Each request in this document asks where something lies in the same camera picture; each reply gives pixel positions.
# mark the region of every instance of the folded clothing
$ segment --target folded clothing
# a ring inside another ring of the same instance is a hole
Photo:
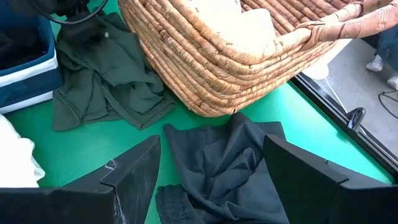
[[[32,156],[35,144],[1,114],[0,133],[0,187],[39,187],[45,172]]]
[[[181,185],[159,187],[163,224],[289,223],[268,173],[266,134],[285,139],[280,123],[253,123],[238,113],[222,126],[164,133]]]
[[[54,130],[120,118],[144,129],[175,106],[120,16],[102,14],[98,20],[100,40],[70,45],[58,35],[65,84],[53,93]]]

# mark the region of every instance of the sneaker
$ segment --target sneaker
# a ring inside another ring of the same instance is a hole
[[[373,71],[373,72],[380,72],[383,69],[384,62],[383,59],[376,55],[374,60],[366,65],[366,69]]]
[[[398,90],[398,73],[392,74],[391,78],[387,80],[387,83],[391,88]]]

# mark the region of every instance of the dark green shirt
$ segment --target dark green shirt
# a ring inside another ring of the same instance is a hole
[[[53,93],[54,130],[124,118],[146,128],[174,108],[162,80],[116,13],[99,16],[100,40],[70,45],[58,36],[65,84]]]

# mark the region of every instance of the green table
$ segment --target green table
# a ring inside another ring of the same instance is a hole
[[[98,2],[95,0],[91,4],[97,6]],[[110,1],[105,11],[118,11],[116,1]],[[292,144],[377,180],[392,183],[392,177],[379,164],[291,83],[274,90],[242,112],[253,121],[280,121],[287,140]],[[46,176],[39,182],[41,187],[63,186],[101,167],[153,134],[162,137],[157,186],[178,184],[162,126],[171,123],[178,129],[188,129],[203,124],[223,124],[228,119],[227,116],[202,118],[179,103],[174,111],[143,131],[119,120],[54,132],[51,130],[52,113],[52,102],[46,102],[7,115],[17,131],[36,144],[34,157],[46,171]],[[160,223],[154,197],[146,223]]]

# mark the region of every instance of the woven basket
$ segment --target woven basket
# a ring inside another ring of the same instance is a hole
[[[377,34],[398,21],[398,0],[242,0],[243,12],[267,9],[276,34],[272,44],[245,52],[203,22],[190,1],[119,0],[119,7],[165,84],[190,110],[210,117],[262,98],[337,39]]]

